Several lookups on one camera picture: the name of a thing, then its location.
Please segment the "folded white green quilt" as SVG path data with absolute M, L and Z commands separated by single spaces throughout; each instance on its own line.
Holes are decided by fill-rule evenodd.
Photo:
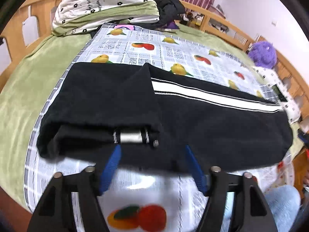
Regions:
M 111 21 L 156 23 L 159 10 L 154 0 L 62 0 L 52 22 L 52 34 L 84 34 Z

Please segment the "black pants with white stripe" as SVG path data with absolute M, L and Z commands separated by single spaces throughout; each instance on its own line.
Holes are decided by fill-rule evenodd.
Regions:
M 148 63 L 79 62 L 41 120 L 37 148 L 46 159 L 98 162 L 119 143 L 123 165 L 186 173 L 190 147 L 203 170 L 233 172 L 280 162 L 292 142 L 277 103 Z

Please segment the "wooden bed frame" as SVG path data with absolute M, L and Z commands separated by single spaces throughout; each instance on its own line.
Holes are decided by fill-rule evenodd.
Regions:
M 8 21 L 1 37 L 6 41 L 11 62 L 1 72 L 1 87 L 5 86 L 21 59 L 51 35 L 54 8 L 60 2 L 61 0 L 25 0 Z M 242 51 L 248 50 L 253 44 L 254 39 L 226 19 L 223 19 L 223 17 L 188 2 L 182 4 L 186 9 L 192 9 L 194 12 L 203 14 L 204 17 L 201 23 L 196 27 L 198 30 L 216 35 Z M 28 15 L 34 15 L 38 19 L 39 37 L 30 44 L 25 44 L 21 24 Z M 288 88 L 288 92 L 299 103 L 302 117 L 308 119 L 308 84 L 290 60 L 279 51 L 277 52 L 276 66 L 279 78 L 289 79 L 291 86 Z

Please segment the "fruit print plastic tablecloth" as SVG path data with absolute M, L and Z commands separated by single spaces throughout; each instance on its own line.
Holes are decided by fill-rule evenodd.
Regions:
M 107 61 L 131 65 L 150 63 L 166 71 L 180 64 L 188 77 L 241 92 L 277 101 L 270 86 L 252 68 L 247 55 L 219 38 L 183 28 L 175 36 L 137 26 L 104 25 L 75 57 L 74 61 L 89 62 L 99 55 Z M 49 162 L 39 157 L 36 147 L 41 119 L 31 133 L 24 170 L 24 196 L 30 211 L 34 211 L 53 173 L 78 173 L 87 162 L 61 159 Z M 148 171 L 119 169 L 110 190 L 99 198 L 106 212 L 111 211 L 111 200 L 121 197 L 121 204 L 161 204 L 175 216 L 168 217 L 169 231 L 192 231 L 201 218 L 207 199 L 194 186 L 192 177 L 151 175 Z

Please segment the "purple plush toy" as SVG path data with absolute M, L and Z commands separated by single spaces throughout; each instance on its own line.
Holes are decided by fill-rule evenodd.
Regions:
M 258 41 L 252 45 L 248 56 L 255 66 L 272 69 L 277 62 L 277 53 L 271 43 Z

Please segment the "black clothes pile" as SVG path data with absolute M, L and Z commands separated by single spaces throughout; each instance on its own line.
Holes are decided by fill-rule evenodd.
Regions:
M 166 32 L 179 30 L 176 20 L 181 20 L 181 15 L 185 14 L 185 7 L 180 0 L 154 0 L 159 10 L 159 20 L 155 23 L 141 24 L 143 28 L 155 29 Z

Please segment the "white black patterned pillow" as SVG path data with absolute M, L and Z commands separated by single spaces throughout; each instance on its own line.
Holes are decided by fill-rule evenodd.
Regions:
M 253 67 L 254 71 L 263 79 L 266 86 L 275 95 L 275 101 L 279 102 L 287 113 L 289 123 L 295 123 L 301 117 L 301 111 L 293 97 L 289 94 L 281 79 L 274 70 Z

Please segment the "green bed blanket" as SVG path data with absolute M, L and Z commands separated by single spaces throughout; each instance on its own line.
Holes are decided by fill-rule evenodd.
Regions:
M 35 123 L 38 118 L 42 120 L 49 106 L 59 94 L 61 86 L 72 66 L 79 62 L 85 62 L 75 62 L 74 59 L 85 45 L 90 40 L 94 40 L 94 38 L 95 36 L 90 34 L 69 35 L 65 37 L 50 35 L 31 54 L 21 60 L 1 91 L 1 187 L 23 208 L 29 209 L 24 196 L 24 170 L 27 149 Z M 104 55 L 99 55 L 87 63 L 125 64 L 107 61 Z M 173 69 L 167 72 L 188 77 L 180 64 L 174 65 Z M 293 142 L 281 160 L 283 162 L 291 161 L 293 158 L 292 151 L 300 151 L 303 145 L 297 137 L 299 124 L 295 122 L 290 124 L 290 127 L 293 134 Z M 83 160 L 67 156 L 43 159 L 52 162 L 66 158 Z M 87 162 L 87 166 L 97 163 L 88 160 L 83 161 Z M 261 190 L 266 191 L 275 182 L 274 168 L 277 164 L 233 172 L 252 172 L 257 177 Z M 177 172 L 123 165 L 121 160 L 119 167 L 121 169 L 134 170 L 141 168 L 155 173 Z

